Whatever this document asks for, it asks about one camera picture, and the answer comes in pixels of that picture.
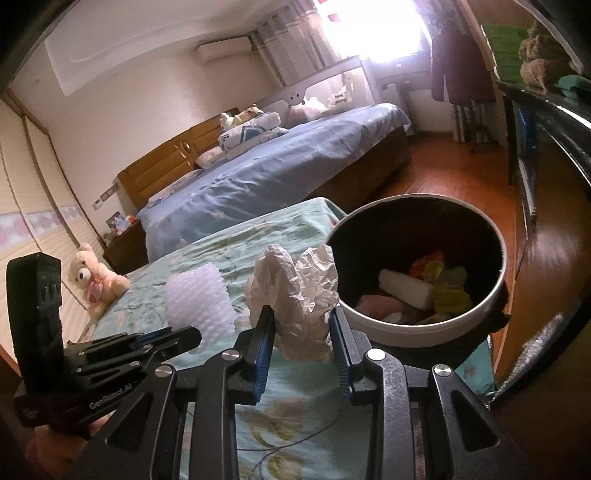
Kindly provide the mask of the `person's left hand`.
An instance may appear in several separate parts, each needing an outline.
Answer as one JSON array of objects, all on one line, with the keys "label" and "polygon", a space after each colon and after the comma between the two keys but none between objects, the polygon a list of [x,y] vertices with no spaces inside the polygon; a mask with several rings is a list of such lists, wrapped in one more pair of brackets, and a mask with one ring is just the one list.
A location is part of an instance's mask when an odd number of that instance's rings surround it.
[{"label": "person's left hand", "polygon": [[88,443],[83,437],[59,433],[43,425],[35,428],[26,458],[38,478],[62,479]]}]

